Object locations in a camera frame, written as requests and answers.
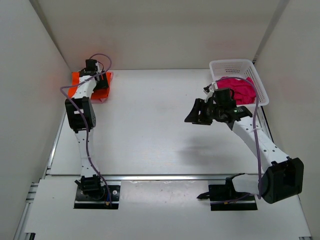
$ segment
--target wire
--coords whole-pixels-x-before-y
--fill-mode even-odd
[[[100,198],[93,198],[93,197],[91,197],[93,200],[100,200],[100,199],[102,199],[103,197],[104,197],[104,195],[105,195],[105,193],[106,193],[106,190],[103,188],[103,194],[102,194],[102,196],[100,197]]]
[[[259,96],[258,96],[258,91],[255,87],[254,84],[252,84],[249,80],[244,79],[242,77],[238,77],[238,76],[226,76],[226,77],[222,77],[219,80],[217,80],[216,82],[220,82],[222,80],[226,80],[226,79],[239,79],[239,80],[243,80],[245,82],[247,82],[248,84],[251,85],[251,87],[253,88],[253,90],[255,91],[255,108],[254,108],[254,112],[253,112],[253,119],[252,119],[252,125],[253,127],[256,126],[256,118],[257,118],[257,113],[258,113],[258,107],[259,107]],[[258,139],[258,132],[256,128],[253,128],[253,133],[254,133],[254,140],[255,140],[255,147],[256,147],[256,158],[258,160],[258,189],[259,189],[259,194],[258,194],[258,199],[261,199],[261,194],[262,194],[262,173],[261,173],[261,155],[260,155],[260,146],[259,146],[259,139]]]
[[[242,197],[239,197],[239,198],[236,198],[236,199],[211,202],[210,205],[233,203],[233,202],[237,202],[237,201],[239,201],[241,199],[245,199],[246,197],[249,197],[250,195],[251,195],[250,193],[247,193],[246,195],[244,195]]]
[[[80,114],[80,116],[81,116],[81,118],[82,118],[82,120],[83,120],[83,123],[84,123],[84,125],[85,125],[85,131],[86,131],[85,150],[86,150],[86,155],[87,155],[87,157],[88,157],[88,161],[89,161],[91,167],[93,168],[93,170],[96,172],[96,174],[97,174],[97,175],[102,179],[102,181],[104,182],[108,195],[111,196],[111,194],[110,194],[110,189],[109,189],[109,186],[108,186],[108,184],[107,184],[106,179],[104,178],[104,176],[102,176],[102,174],[101,174],[101,173],[98,171],[98,169],[95,167],[95,165],[93,164],[93,162],[92,162],[92,160],[91,160],[91,157],[90,157],[89,144],[88,144],[88,143],[89,143],[89,126],[88,126],[88,122],[87,122],[87,120],[86,120],[86,117],[85,117],[85,115],[82,113],[81,109],[77,106],[77,104],[76,104],[76,103],[71,99],[71,97],[69,97],[68,94],[65,93],[65,91],[64,91],[64,89],[70,89],[70,88],[74,88],[74,87],[81,86],[82,84],[87,83],[87,82],[89,82],[90,80],[95,79],[96,77],[98,77],[98,76],[106,73],[107,71],[109,71],[109,69],[111,68],[111,65],[112,65],[111,58],[110,58],[109,56],[103,54],[103,53],[96,53],[96,54],[92,55],[92,56],[90,57],[90,59],[91,59],[92,57],[96,56],[96,55],[105,56],[106,58],[109,59],[110,64],[109,64],[107,70],[106,70],[106,71],[102,71],[101,73],[98,73],[98,74],[96,74],[96,75],[93,75],[93,76],[87,78],[85,81],[80,82],[80,83],[78,83],[78,84],[76,84],[76,85],[62,86],[62,87],[60,87],[60,92],[61,92],[61,93],[70,101],[70,103],[75,107],[75,109],[79,112],[79,114]]]

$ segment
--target pink cloth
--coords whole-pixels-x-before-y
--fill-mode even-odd
[[[254,82],[250,77],[247,77],[246,79],[254,85]],[[217,86],[219,89],[231,88],[232,90],[234,90],[234,99],[237,105],[253,104],[255,102],[255,90],[249,83],[247,83],[244,80],[229,78],[222,81],[218,81]]]

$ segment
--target white wall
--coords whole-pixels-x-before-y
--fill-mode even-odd
[[[218,59],[253,60],[279,0],[38,2],[34,6],[76,71],[96,52],[109,54],[113,69],[194,69]]]
[[[28,0],[0,0],[0,239],[11,240],[42,176],[70,71]]]
[[[302,207],[320,239],[320,1],[291,0],[256,68],[270,98],[265,112],[272,136],[304,162]]]

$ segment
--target white enclosure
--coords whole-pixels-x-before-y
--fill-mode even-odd
[[[276,144],[304,163],[302,207],[320,239],[320,1],[291,0],[256,63]]]
[[[110,55],[113,69],[207,69],[212,60],[252,60],[278,2],[38,0],[37,7],[72,71],[96,52]]]
[[[107,234],[143,240],[143,233],[149,239],[298,240],[310,231],[320,240],[319,26],[318,0],[0,0],[0,239],[13,239],[29,187],[43,178],[55,153],[25,229],[35,240]],[[94,105],[101,172],[128,177],[122,178],[122,209],[114,212],[74,211],[80,165],[67,118],[51,151],[65,112],[59,87],[94,53],[108,54],[115,73],[107,103]],[[204,97],[210,61],[256,58],[274,142],[304,162],[302,194],[276,204],[257,200],[258,211],[212,214],[194,198],[207,190],[205,176],[255,175],[256,159],[222,123],[211,132],[183,120],[194,99]],[[137,175],[198,181],[129,181]],[[110,216],[117,222],[105,227]],[[91,224],[95,219],[99,223]],[[130,225],[135,220],[141,225]],[[199,235],[193,228],[201,226]],[[103,229],[90,234],[97,228]]]
[[[12,239],[32,182],[38,182],[57,134],[70,78],[26,0],[0,1],[0,239]]]

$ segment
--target black bracket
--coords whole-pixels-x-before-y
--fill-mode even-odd
[[[235,121],[244,117],[252,117],[252,113],[245,106],[238,106],[234,99],[235,92],[230,88],[220,88],[214,91],[214,95],[207,102],[201,98],[194,101],[191,112],[185,118],[185,123],[211,125],[213,120],[226,123],[232,130]]]
[[[287,159],[280,163],[273,161],[262,177],[262,197],[269,204],[302,192],[304,164],[298,157]]]
[[[83,98],[72,98],[73,102],[77,105],[78,108],[83,110],[83,115],[89,126],[89,130],[96,126],[96,115],[92,107],[89,97]],[[66,99],[65,102],[66,115],[68,117],[69,126],[75,133],[78,133],[79,130],[86,128],[84,120],[81,115],[78,113],[77,109],[73,104]]]
[[[78,186],[74,199],[74,209],[118,209],[120,200],[120,185],[108,185],[112,204],[107,204],[107,188],[103,186],[103,192],[98,197],[91,197],[84,194]]]
[[[197,199],[210,199],[211,211],[258,210],[255,196],[246,192],[236,192],[234,188],[232,179],[243,174],[227,177],[225,184],[210,184],[209,191],[200,194]]]
[[[105,194],[105,190],[101,186],[101,179],[97,175],[93,175],[92,177],[82,176],[80,181],[75,180],[74,182],[79,186],[84,195],[97,199]]]
[[[249,211],[258,210],[255,196],[247,196],[245,192],[235,192],[230,194],[230,188],[226,184],[212,184],[209,185],[209,198],[211,211]],[[224,201],[239,199],[236,202]]]
[[[80,75],[79,76],[80,77],[85,76],[85,75],[93,76],[93,75],[97,74],[97,71],[98,71],[97,60],[95,60],[95,59],[86,59],[85,60],[85,68],[80,71]],[[97,79],[97,77],[95,77],[95,80],[96,80],[96,86],[93,89],[93,91],[99,90],[99,89],[107,89],[107,88],[109,88],[106,72],[104,72],[103,74],[101,74],[99,76],[99,80]]]

